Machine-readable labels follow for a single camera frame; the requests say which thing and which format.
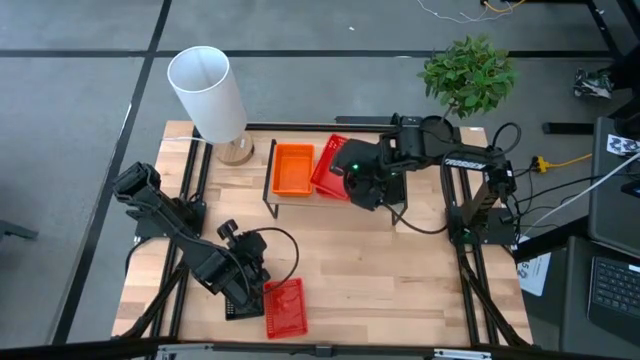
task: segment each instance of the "wooden base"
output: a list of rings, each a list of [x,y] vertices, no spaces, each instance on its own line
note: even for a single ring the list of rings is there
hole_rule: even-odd
[[[244,131],[230,143],[215,145],[213,154],[225,165],[238,166],[249,161],[253,151],[253,139]]]

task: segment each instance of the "paper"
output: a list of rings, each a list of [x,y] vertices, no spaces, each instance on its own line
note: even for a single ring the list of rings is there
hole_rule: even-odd
[[[640,142],[609,134],[607,151],[616,155],[638,152],[640,151]]]
[[[528,236],[521,236],[518,243],[525,242],[527,240],[529,240]],[[542,296],[550,260],[551,254],[546,253],[535,259],[518,264],[518,280],[520,281],[520,288],[535,296]]]

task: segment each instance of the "floor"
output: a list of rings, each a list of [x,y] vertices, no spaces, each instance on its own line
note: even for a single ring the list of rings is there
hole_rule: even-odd
[[[440,16],[457,19],[463,19],[459,12],[476,17],[482,10],[477,1],[421,1]],[[637,40],[615,2],[596,3],[621,50],[629,50]],[[146,86],[138,89],[144,89],[139,111],[135,119],[127,116],[130,103],[134,111],[137,107],[132,94],[136,84],[144,84],[139,76],[145,58],[121,56],[126,53],[120,50],[148,49],[162,4],[0,0],[0,218],[40,232],[35,241],[9,237],[0,244],[0,348],[50,341],[125,119],[129,125],[135,122],[121,169],[135,161],[153,163],[165,122],[188,119],[166,80],[167,56],[147,59],[151,68]],[[223,50],[442,50],[466,34],[480,33],[509,50],[607,49],[583,5],[525,4],[496,21],[457,24],[423,11],[416,0],[176,0],[158,50],[192,45]],[[16,57],[5,50],[68,50],[75,55],[33,51]],[[336,115],[444,113],[436,100],[424,99],[423,85],[415,77],[423,60],[233,57],[231,64],[251,121],[332,122]],[[532,155],[563,162],[589,153],[591,137],[543,135],[540,125],[593,122],[622,105],[629,93],[593,101],[574,98],[570,89],[577,67],[596,69],[609,61],[518,58],[517,85],[507,101],[487,115],[456,123],[484,126],[489,136],[507,121],[520,124],[523,139],[510,155],[516,168],[526,168]],[[589,172],[585,161],[534,175],[533,187],[542,190]],[[585,186],[541,196],[533,206],[555,205]],[[519,178],[518,187],[518,197],[526,197],[528,179]],[[550,223],[584,215],[585,204],[579,201]],[[536,216],[541,212],[525,222],[533,223]],[[69,341],[110,336],[134,226],[123,206],[109,205]],[[525,295],[534,339],[549,349],[557,347],[560,315],[549,309],[561,301],[562,268],[563,254],[554,254],[545,295]]]

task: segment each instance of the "white cylinder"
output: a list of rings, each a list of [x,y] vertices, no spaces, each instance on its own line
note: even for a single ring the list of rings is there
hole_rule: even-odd
[[[203,139],[227,143],[247,126],[229,58],[209,46],[186,49],[171,60],[167,77]]]

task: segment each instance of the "yellow cable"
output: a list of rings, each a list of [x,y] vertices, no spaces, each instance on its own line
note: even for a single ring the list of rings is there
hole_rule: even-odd
[[[547,167],[548,167],[548,168],[558,168],[558,167],[563,167],[563,166],[567,166],[567,165],[575,164],[575,163],[577,163],[578,161],[586,160],[586,159],[588,159],[588,158],[590,158],[590,157],[591,157],[591,154],[587,154],[587,155],[585,155],[585,156],[581,156],[581,157],[579,157],[579,158],[577,158],[577,159],[569,160],[569,161],[564,162],[564,163],[562,163],[562,164],[548,164],[548,165],[547,165]]]
[[[513,5],[513,6],[511,6],[511,7],[510,7],[510,8],[508,8],[508,9],[496,9],[496,8],[494,8],[493,6],[491,6],[491,4],[489,4],[489,1],[485,1],[485,2],[484,2],[484,5],[485,5],[486,7],[488,7],[489,9],[491,9],[493,12],[497,12],[497,13],[505,13],[505,12],[507,12],[507,11],[511,11],[511,10],[513,10],[514,8],[516,8],[516,7],[518,7],[518,6],[522,5],[522,4],[524,4],[524,2],[525,2],[525,1],[527,1],[527,0],[520,0],[520,2],[519,2],[519,3],[517,3],[517,4]]]

